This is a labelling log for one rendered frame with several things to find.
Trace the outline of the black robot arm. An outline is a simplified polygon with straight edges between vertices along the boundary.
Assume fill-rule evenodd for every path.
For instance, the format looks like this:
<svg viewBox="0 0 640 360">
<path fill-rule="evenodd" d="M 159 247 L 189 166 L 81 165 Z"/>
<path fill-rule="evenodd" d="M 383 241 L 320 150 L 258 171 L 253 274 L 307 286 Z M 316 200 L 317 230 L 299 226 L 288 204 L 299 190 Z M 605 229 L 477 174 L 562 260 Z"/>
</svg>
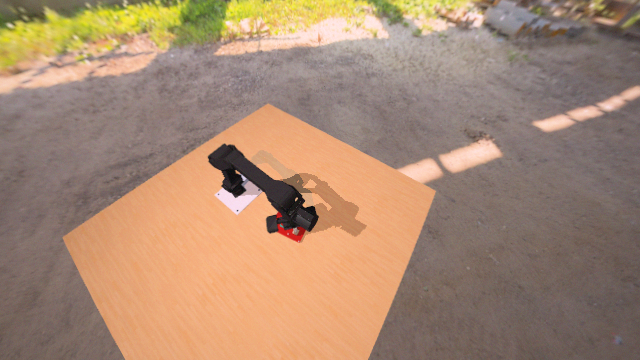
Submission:
<svg viewBox="0 0 640 360">
<path fill-rule="evenodd" d="M 292 185 L 274 180 L 250 162 L 234 144 L 223 143 L 208 155 L 212 166 L 220 170 L 224 176 L 221 187 L 235 198 L 245 193 L 242 185 L 247 180 L 262 190 L 283 218 L 293 222 L 310 232 L 316 225 L 319 216 L 303 207 L 303 195 Z M 236 170 L 242 175 L 236 173 Z M 295 199 L 298 198 L 295 202 Z"/>
</svg>

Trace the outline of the red circuit board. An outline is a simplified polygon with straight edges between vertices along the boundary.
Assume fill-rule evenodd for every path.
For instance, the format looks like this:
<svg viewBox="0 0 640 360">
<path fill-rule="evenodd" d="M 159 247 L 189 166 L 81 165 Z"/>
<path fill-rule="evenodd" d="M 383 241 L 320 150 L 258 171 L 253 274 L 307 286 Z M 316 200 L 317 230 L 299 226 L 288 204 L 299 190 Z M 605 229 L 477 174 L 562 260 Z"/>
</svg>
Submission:
<svg viewBox="0 0 640 360">
<path fill-rule="evenodd" d="M 278 212 L 276 218 L 282 217 L 282 215 Z M 279 234 L 297 242 L 300 243 L 304 233 L 305 233 L 305 229 L 303 229 L 302 227 L 297 227 L 294 229 L 290 229 L 290 230 L 284 230 L 284 227 L 282 224 L 278 224 L 278 232 Z"/>
</svg>

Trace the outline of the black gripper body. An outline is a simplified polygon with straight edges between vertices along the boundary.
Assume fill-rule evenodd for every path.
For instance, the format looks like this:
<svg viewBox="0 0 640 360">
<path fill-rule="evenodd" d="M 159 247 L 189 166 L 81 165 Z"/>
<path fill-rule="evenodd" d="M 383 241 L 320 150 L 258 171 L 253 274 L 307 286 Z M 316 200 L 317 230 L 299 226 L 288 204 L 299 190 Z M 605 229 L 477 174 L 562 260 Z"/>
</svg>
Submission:
<svg viewBox="0 0 640 360">
<path fill-rule="evenodd" d="M 313 213 L 316 213 L 315 207 L 314 206 L 310 206 L 310 207 L 305 207 L 308 210 L 312 211 Z M 276 218 L 277 215 L 272 215 L 272 216 L 267 216 L 266 217 L 266 230 L 269 234 L 272 233 L 276 233 L 278 232 L 278 224 L 282 224 L 284 228 L 293 226 L 293 225 L 297 225 L 296 223 L 293 222 L 293 218 L 290 220 L 285 219 L 283 217 L 279 217 Z"/>
</svg>

